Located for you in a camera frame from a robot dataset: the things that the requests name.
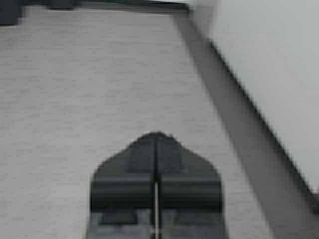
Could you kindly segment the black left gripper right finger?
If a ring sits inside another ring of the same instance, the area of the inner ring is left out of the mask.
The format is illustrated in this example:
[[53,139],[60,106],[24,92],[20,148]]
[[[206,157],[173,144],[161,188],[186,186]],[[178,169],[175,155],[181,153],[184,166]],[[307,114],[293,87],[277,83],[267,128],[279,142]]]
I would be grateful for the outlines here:
[[157,140],[162,239],[226,239],[223,186],[216,168],[171,136]]

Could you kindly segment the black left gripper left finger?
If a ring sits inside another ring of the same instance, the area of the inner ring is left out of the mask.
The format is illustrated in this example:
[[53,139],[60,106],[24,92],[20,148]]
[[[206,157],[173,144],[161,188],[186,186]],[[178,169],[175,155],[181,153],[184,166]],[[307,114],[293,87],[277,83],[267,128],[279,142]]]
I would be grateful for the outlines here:
[[152,238],[155,145],[155,134],[145,134],[94,171],[86,238]]

